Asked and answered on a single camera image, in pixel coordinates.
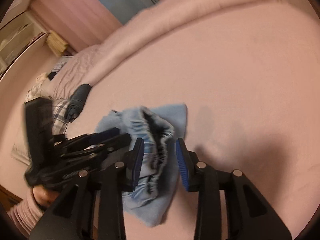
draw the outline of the bed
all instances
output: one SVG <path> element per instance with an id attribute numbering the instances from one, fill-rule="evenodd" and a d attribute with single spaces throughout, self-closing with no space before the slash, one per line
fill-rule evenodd
<path id="1" fill-rule="evenodd" d="M 163 0 L 74 56 L 47 92 L 93 86 L 69 138 L 111 109 L 185 103 L 188 149 L 241 169 L 295 238 L 320 202 L 319 61 L 319 23 L 285 0 Z M 161 225 L 125 214 L 127 238 L 193 239 L 196 208 L 179 182 Z"/>

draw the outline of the black cloth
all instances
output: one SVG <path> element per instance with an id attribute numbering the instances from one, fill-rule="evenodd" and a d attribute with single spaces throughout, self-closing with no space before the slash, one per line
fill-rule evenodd
<path id="1" fill-rule="evenodd" d="M 90 86 L 89 84 L 82 84 L 73 93 L 73 95 L 70 98 L 69 106 L 64 115 L 64 118 L 68 122 L 72 122 L 74 119 L 76 119 L 80 115 L 91 88 L 92 86 Z"/>
<path id="2" fill-rule="evenodd" d="M 56 74 L 57 74 L 57 72 L 50 72 L 48 75 L 49 80 L 51 81 Z"/>

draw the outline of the light blue cloth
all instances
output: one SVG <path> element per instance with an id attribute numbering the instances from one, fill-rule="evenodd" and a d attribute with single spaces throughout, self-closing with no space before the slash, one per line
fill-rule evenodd
<path id="1" fill-rule="evenodd" d="M 151 126 L 146 122 L 146 116 L 152 120 Z M 184 104 L 150 110 L 142 106 L 122 112 L 110 111 L 95 129 L 95 132 L 102 132 L 117 127 L 121 133 L 129 133 L 132 138 L 130 149 L 138 137 L 143 138 L 145 153 L 139 183 L 134 192 L 123 193 L 123 208 L 147 226 L 161 223 L 172 199 L 179 175 L 175 141 L 184 137 L 186 123 L 187 107 Z M 160 130 L 161 138 L 151 136 L 150 127 Z"/>

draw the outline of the person's hand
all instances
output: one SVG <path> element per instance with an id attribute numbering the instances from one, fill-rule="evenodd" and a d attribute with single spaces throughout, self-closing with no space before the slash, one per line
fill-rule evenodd
<path id="1" fill-rule="evenodd" d="M 49 207 L 59 196 L 59 192 L 44 188 L 42 185 L 33 187 L 33 196 L 36 202 L 43 207 Z"/>

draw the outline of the plaid pillowcase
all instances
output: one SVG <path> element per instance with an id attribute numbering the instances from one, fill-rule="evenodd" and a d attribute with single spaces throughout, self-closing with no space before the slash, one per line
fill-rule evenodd
<path id="1" fill-rule="evenodd" d="M 62 56 L 50 72 L 58 73 L 73 56 Z"/>
<path id="2" fill-rule="evenodd" d="M 69 101 L 69 99 L 57 99 L 52 102 L 53 135 L 64 134 L 67 130 L 68 122 L 64 119 L 64 114 L 68 108 Z"/>

